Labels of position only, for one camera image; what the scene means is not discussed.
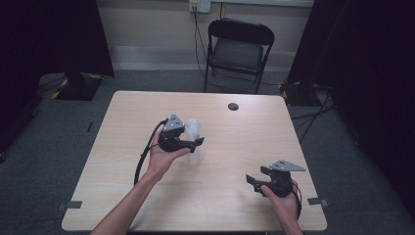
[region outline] black controller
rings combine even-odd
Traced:
[[[195,141],[180,140],[179,136],[185,130],[184,123],[176,115],[171,115],[164,125],[159,137],[159,145],[166,152],[174,152],[179,149],[189,148],[190,153],[194,153],[197,146],[204,143],[205,137]]]
[[[305,171],[305,168],[280,160],[272,164],[270,168],[260,167],[261,173],[271,177],[270,182],[256,180],[249,175],[247,175],[247,182],[254,187],[255,192],[262,194],[263,197],[266,196],[260,189],[261,185],[268,186],[275,195],[285,198],[293,191],[293,180],[291,179],[290,171]]]

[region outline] white cup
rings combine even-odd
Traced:
[[[196,119],[189,119],[185,123],[185,133],[188,140],[194,141],[201,137],[201,123]],[[195,166],[200,165],[204,159],[204,145],[198,146],[194,153],[189,153],[184,157],[186,165]]]

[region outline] black cable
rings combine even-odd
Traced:
[[[226,74],[220,73],[218,71],[217,71],[217,73],[220,74],[220,75],[226,76],[226,77],[230,77],[230,78],[234,78],[234,79],[240,79],[240,80],[244,80],[244,81],[253,82],[252,80],[245,79],[245,78],[241,78],[241,77],[238,77],[238,76],[226,75]],[[263,81],[260,84],[278,86],[278,83],[272,84],[272,83],[267,83],[267,82],[263,82]]]
[[[200,64],[200,62],[199,62],[199,54],[198,54],[198,37],[197,37],[197,35],[198,35],[198,20],[197,20],[197,17],[196,17],[196,12],[193,12],[193,15],[195,16],[195,52],[196,52],[196,61],[197,61],[197,63],[198,63],[198,68],[199,68],[199,71],[201,72],[201,75],[202,75],[202,77],[203,78],[205,78],[205,75],[204,75],[204,73],[202,72],[202,69],[201,69],[201,64]]]
[[[312,118],[309,118],[309,119],[305,120],[303,123],[299,124],[296,127],[296,132],[299,131],[300,127],[302,127],[303,125],[305,125],[306,123],[308,123],[309,121],[311,121],[314,117],[315,117],[315,115]]]
[[[300,218],[300,214],[301,214],[301,210],[302,210],[302,193],[301,193],[301,190],[300,190],[300,188],[297,184],[293,183],[293,185],[296,186],[296,188],[299,190],[299,193],[300,193],[300,197],[299,197],[299,195],[296,192],[294,192],[293,189],[291,190],[291,192],[294,194],[294,196],[296,196],[297,212],[298,212],[298,217],[297,218]]]
[[[198,55],[198,43],[197,43],[197,37],[196,37],[196,35],[197,35],[197,34],[196,34],[196,31],[195,31],[196,61],[198,62],[199,72],[201,73],[202,77],[205,79],[204,72],[202,71],[202,69],[201,69],[201,64],[200,64],[200,62],[199,62],[199,55]],[[208,85],[210,85],[210,86],[214,86],[214,87],[219,88],[220,90],[222,90],[222,91],[223,91],[223,92],[225,92],[225,93],[230,93],[229,91],[224,90],[224,87],[221,87],[221,86],[219,86],[219,85],[215,85],[215,84],[213,84],[213,83],[212,83],[212,82],[210,82],[210,81],[208,81],[207,83],[208,83]]]
[[[198,17],[197,17],[196,12],[193,12],[193,15],[194,15],[194,17],[195,17],[196,32],[198,32],[198,33],[199,33],[199,38],[201,39],[202,50],[203,50],[203,52],[204,52],[205,60],[207,60],[207,59],[208,59],[208,57],[207,57],[207,54],[206,54],[206,52],[205,52],[205,45],[204,45],[204,41],[203,41],[202,36],[201,36],[201,30],[199,29]]]
[[[314,121],[317,119],[318,116],[320,116],[322,113],[322,110],[324,109],[324,107],[327,105],[327,101],[329,100],[329,95],[330,91],[327,91],[327,96],[326,99],[324,100],[323,105],[321,106],[321,109],[317,112],[317,114],[315,114],[315,116],[312,118],[311,123],[309,124],[309,126],[307,127],[307,129],[305,130],[304,134],[302,135],[301,139],[300,139],[300,143],[302,142],[302,140],[304,139],[305,134],[308,132],[308,130],[310,129],[310,127],[312,126],[312,124],[314,123]]]
[[[279,83],[278,85],[284,85],[287,82],[288,78],[285,78],[284,80],[281,81],[281,83]]]
[[[330,91],[330,90],[328,90],[328,92],[327,92],[327,96],[326,96],[326,98],[325,98],[324,104],[322,105],[322,108],[323,108],[325,105],[327,105],[327,100],[328,100],[328,98],[330,97],[330,94],[331,94],[331,91]],[[320,114],[327,113],[327,112],[331,111],[333,108],[335,108],[335,105],[334,105],[334,104],[333,104],[330,108],[328,108],[328,109],[326,109],[326,110],[322,110],[322,109],[320,109],[320,111],[318,111],[318,112],[317,112],[317,113],[315,113],[315,114],[306,114],[306,115],[300,115],[300,116],[297,116],[297,117],[291,117],[291,120],[301,119],[301,118],[310,118],[310,117],[314,117],[315,115],[320,115]]]
[[[219,88],[220,90],[222,90],[222,91],[224,91],[224,92],[226,92],[226,93],[231,93],[231,94],[234,94],[233,92],[231,92],[231,91],[227,91],[227,90],[226,90],[226,89],[228,89],[228,90],[233,90],[233,91],[240,92],[240,93],[249,93],[249,94],[253,94],[253,93],[247,92],[247,91],[245,91],[245,90],[240,90],[240,89],[231,88],[231,87],[225,87],[225,86],[219,86],[219,85],[216,85],[216,84],[212,83],[211,81],[208,81],[208,85],[210,85],[210,86],[214,86],[214,87],[217,87],[217,88]]]
[[[223,9],[223,3],[220,3],[220,14],[219,14],[220,19],[222,19],[222,9]]]
[[[141,154],[140,161],[138,162],[137,168],[135,169],[134,185],[138,182],[138,177],[140,176],[141,166],[143,166],[143,162],[146,159],[147,154],[149,153],[149,151],[150,151],[151,148],[153,148],[156,145],[158,145],[158,144],[155,144],[152,147],[150,147],[150,145],[152,144],[152,140],[155,137],[156,131],[159,129],[159,127],[161,125],[165,125],[167,122],[168,122],[168,118],[166,118],[165,120],[160,121],[160,123],[153,130],[152,136],[150,137],[149,142],[147,143],[147,146],[146,146],[146,148],[143,151],[143,154]]]
[[[46,82],[45,84],[40,85],[40,86],[39,86],[39,88],[40,88],[40,87],[42,87],[42,86],[45,86],[45,85],[47,85],[47,84],[50,84],[50,83],[52,83],[52,82],[55,82],[55,81],[57,81],[57,80],[59,80],[59,79],[61,80],[60,82],[58,82],[58,83],[57,83],[57,84],[55,84],[54,86],[49,87],[49,88],[47,88],[47,89],[45,89],[45,90],[42,90],[42,91],[37,92],[37,93],[36,93],[36,95],[43,94],[43,93],[45,93],[46,91],[50,91],[50,90],[52,90],[53,88],[56,88],[57,86],[59,86],[59,84],[62,84],[62,82],[65,80],[65,78],[66,78],[66,76],[64,75],[64,76],[62,76],[62,77],[56,78],[56,79],[54,79],[54,80],[52,80],[52,81],[48,81],[48,82]]]

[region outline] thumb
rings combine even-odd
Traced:
[[[260,189],[262,190],[262,192],[265,194],[265,196],[271,200],[271,202],[273,204],[279,204],[280,203],[280,198],[278,198],[274,192],[272,192],[272,190],[270,188],[268,188],[268,186],[266,185],[261,185]]]
[[[184,148],[184,149],[179,149],[176,152],[173,153],[173,159],[176,160],[186,154],[190,153],[190,149],[189,148]]]

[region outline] white wall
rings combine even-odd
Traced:
[[[195,19],[188,11],[188,1],[97,2],[110,45],[194,48]],[[208,24],[219,18],[220,10],[222,18],[256,22],[270,27],[276,35],[274,53],[297,51],[310,12],[309,7],[212,3],[210,14],[198,14],[205,45],[208,42]]]

